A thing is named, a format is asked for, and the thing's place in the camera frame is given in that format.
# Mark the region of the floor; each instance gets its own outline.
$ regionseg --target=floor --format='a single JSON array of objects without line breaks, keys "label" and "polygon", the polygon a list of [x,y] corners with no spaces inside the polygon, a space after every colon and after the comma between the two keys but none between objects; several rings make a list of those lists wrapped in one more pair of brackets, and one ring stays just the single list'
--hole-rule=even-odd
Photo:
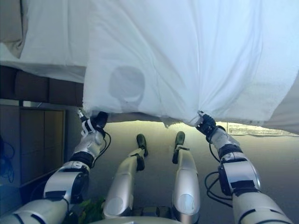
[{"label": "floor", "polygon": [[[184,131],[185,146],[191,149],[199,173],[201,190],[199,223],[234,222],[231,208],[206,196],[203,180],[208,173],[217,170],[218,164],[210,155],[204,136],[195,128],[184,124],[165,128],[163,123],[135,121],[110,123],[105,127],[105,131],[111,134],[112,143],[91,170],[89,197],[107,195],[118,165],[137,147],[136,135],[143,133],[147,140],[149,156],[145,160],[145,169],[138,172],[135,177],[134,206],[171,206],[177,169],[171,162],[174,140],[178,131]],[[299,223],[299,138],[250,135],[235,138],[258,170],[262,191],[274,199],[294,223]],[[216,185],[214,190],[220,193],[219,185]]]}]

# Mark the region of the white sheet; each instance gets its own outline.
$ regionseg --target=white sheet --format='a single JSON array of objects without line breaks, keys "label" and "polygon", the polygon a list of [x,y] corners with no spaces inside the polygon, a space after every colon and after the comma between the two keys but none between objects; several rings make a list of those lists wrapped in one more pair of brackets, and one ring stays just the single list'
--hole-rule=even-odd
[{"label": "white sheet", "polygon": [[290,91],[274,111],[264,127],[299,134],[299,72]]},{"label": "white sheet", "polygon": [[295,0],[90,2],[90,113],[143,112],[194,125],[200,109],[261,123],[296,77]]},{"label": "white sheet", "polygon": [[26,1],[28,31],[21,57],[15,58],[1,43],[1,65],[82,83],[87,65],[88,2]]}]

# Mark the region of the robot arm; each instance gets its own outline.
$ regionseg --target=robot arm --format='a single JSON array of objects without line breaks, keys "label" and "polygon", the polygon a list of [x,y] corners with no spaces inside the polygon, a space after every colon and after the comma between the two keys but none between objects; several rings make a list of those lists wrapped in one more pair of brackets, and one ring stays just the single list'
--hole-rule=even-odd
[{"label": "robot arm", "polygon": [[199,116],[197,129],[218,151],[221,190],[225,195],[232,196],[235,223],[292,224],[279,206],[261,193],[259,175],[242,152],[240,144],[224,128],[216,126],[213,118],[203,112],[199,112]]},{"label": "robot arm", "polygon": [[105,150],[103,128],[107,114],[87,119],[79,111],[82,139],[70,160],[47,181],[43,199],[29,202],[1,220],[3,224],[58,224],[62,223],[71,207],[83,201],[89,183],[89,172]]}]

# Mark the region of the humanoid robot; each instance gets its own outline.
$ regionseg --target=humanoid robot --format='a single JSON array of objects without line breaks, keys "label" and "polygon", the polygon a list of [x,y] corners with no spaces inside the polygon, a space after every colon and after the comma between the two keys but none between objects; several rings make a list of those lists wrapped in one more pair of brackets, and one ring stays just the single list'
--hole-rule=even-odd
[{"label": "humanoid robot", "polygon": [[[107,114],[100,112],[88,119],[78,112],[82,121],[82,139],[66,162],[47,181],[43,199],[31,201],[11,215],[0,220],[1,224],[60,224],[77,203],[82,202],[88,187],[89,173],[97,159],[108,148],[104,131]],[[222,192],[220,197],[211,191],[213,182],[206,188],[210,198],[233,208],[236,224],[292,224],[278,205],[260,191],[256,169],[242,152],[239,143],[216,126],[213,118],[199,111],[196,128],[206,136],[209,144],[218,151],[218,172]],[[120,164],[104,205],[105,219],[94,224],[194,224],[199,221],[199,181],[194,159],[184,147],[185,134],[178,132],[172,162],[178,165],[172,197],[171,212],[141,211],[133,216],[135,173],[145,167],[148,155],[145,137],[137,135],[138,149],[131,152]],[[231,200],[232,205],[223,202]]]}]

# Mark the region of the wire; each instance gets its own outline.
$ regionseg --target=wire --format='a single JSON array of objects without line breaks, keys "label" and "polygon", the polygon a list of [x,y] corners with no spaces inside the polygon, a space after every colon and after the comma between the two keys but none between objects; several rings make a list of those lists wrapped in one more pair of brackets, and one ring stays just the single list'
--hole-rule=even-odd
[{"label": "wire", "polygon": [[33,200],[33,196],[34,194],[36,193],[37,189],[40,188],[43,184],[45,184],[47,181],[43,181],[43,182],[40,182],[34,189],[33,191],[31,192],[31,195],[30,195],[30,202]]},{"label": "wire", "polygon": [[215,156],[215,154],[213,153],[213,151],[212,151],[212,148],[211,148],[211,143],[209,142],[209,148],[210,148],[210,152],[211,152],[211,154],[212,154],[212,156],[218,161],[218,162],[220,162],[220,160]]},{"label": "wire", "polygon": [[111,135],[110,135],[109,133],[107,133],[107,132],[105,132],[105,133],[106,133],[106,135],[108,135],[108,137],[109,137],[109,144],[108,144],[108,146],[105,147],[105,148],[103,149],[103,151],[99,154],[98,158],[99,158],[100,156],[102,156],[102,155],[106,152],[106,150],[109,148],[109,146],[110,146],[110,144],[111,144]]},{"label": "wire", "polygon": [[108,137],[109,137],[109,144],[107,145],[107,141],[104,139],[104,142],[105,142],[104,149],[100,152],[100,154],[98,155],[98,157],[95,159],[92,168],[94,167],[95,162],[98,160],[98,158],[100,158],[106,152],[106,150],[109,148],[109,146],[111,144],[111,135],[109,133],[107,133],[107,132],[105,132],[105,134],[108,135]]},{"label": "wire", "polygon": [[10,156],[4,155],[4,149],[1,150],[1,177],[7,178],[8,181],[12,183],[14,181],[14,169],[10,160],[14,157],[15,149],[10,143],[5,142],[3,140],[2,142],[3,145],[6,144],[10,146],[12,154]]},{"label": "wire", "polygon": [[209,178],[211,175],[213,175],[213,174],[218,174],[218,173],[219,173],[219,172],[211,172],[211,173],[209,173],[209,174],[205,177],[205,181],[204,181],[204,183],[205,183],[205,187],[206,187],[206,195],[207,195],[209,198],[211,198],[211,199],[213,199],[213,200],[215,200],[215,201],[217,201],[217,202],[219,202],[219,203],[221,203],[221,204],[224,204],[224,205],[226,205],[226,206],[232,208],[233,206],[232,206],[231,204],[228,204],[228,203],[226,203],[226,202],[220,200],[220,199],[222,199],[222,200],[228,200],[228,201],[231,201],[232,198],[221,197],[221,196],[218,196],[218,195],[216,195],[215,193],[213,193],[213,192],[211,191],[211,188],[212,188],[212,187],[219,181],[219,177],[217,177],[217,178],[210,184],[210,186],[207,185],[207,180],[208,180],[208,178]]},{"label": "wire", "polygon": [[3,143],[9,145],[10,148],[12,149],[13,154],[12,154],[11,156],[7,156],[7,155],[5,155],[5,157],[6,157],[7,159],[11,160],[11,159],[14,157],[15,149],[14,149],[14,147],[13,147],[11,144],[9,144],[8,142],[3,141]]}]

